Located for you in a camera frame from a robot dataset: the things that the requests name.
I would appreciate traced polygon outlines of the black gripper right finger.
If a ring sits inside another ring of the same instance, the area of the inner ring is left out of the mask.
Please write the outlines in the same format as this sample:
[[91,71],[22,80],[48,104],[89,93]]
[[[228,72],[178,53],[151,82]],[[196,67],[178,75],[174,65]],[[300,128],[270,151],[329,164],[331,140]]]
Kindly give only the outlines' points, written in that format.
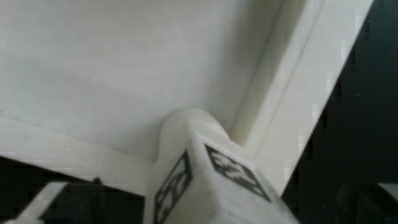
[[398,183],[343,184],[334,224],[398,224]]

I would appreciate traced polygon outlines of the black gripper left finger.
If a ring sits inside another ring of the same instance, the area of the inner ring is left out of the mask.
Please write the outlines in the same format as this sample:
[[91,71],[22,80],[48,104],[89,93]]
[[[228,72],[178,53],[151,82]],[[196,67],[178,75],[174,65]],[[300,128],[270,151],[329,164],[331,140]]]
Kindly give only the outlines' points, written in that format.
[[11,224],[105,224],[105,186],[50,182]]

